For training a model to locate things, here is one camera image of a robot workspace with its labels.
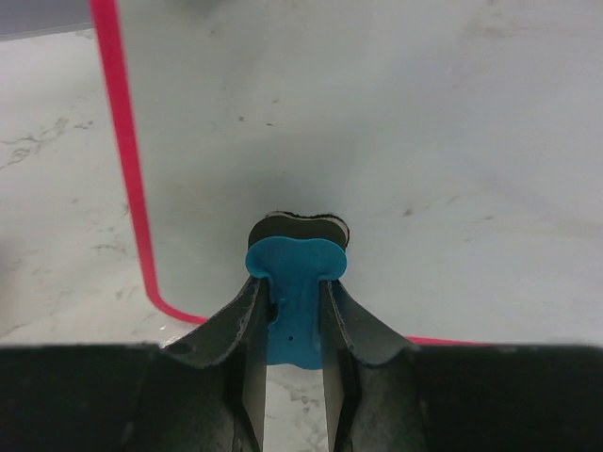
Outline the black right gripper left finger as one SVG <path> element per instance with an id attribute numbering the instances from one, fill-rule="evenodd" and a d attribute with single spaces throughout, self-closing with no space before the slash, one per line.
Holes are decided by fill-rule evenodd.
<path id="1" fill-rule="evenodd" d="M 249 279 L 186 336 L 1 350 L 5 451 L 258 451 L 269 287 Z"/>

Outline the blue whiteboard eraser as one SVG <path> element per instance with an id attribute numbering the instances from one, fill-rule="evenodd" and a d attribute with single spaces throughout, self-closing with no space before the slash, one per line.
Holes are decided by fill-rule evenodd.
<path id="1" fill-rule="evenodd" d="M 320 285 L 343 276 L 349 242 L 348 225 L 334 214 L 274 211 L 253 226 L 245 266 L 269 284 L 267 364 L 322 367 Z"/>

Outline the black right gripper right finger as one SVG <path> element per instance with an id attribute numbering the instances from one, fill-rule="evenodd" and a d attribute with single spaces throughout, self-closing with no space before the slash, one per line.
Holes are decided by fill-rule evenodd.
<path id="1" fill-rule="evenodd" d="M 598 451 L 602 351 L 420 345 L 339 282 L 320 287 L 333 451 Z"/>

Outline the pink framed whiteboard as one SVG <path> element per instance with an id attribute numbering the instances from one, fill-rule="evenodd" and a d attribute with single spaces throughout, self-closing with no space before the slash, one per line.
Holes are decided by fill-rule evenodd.
<path id="1" fill-rule="evenodd" d="M 602 340 L 598 1 L 94 1 L 146 293 L 198 323 L 253 225 L 350 229 L 410 336 Z"/>

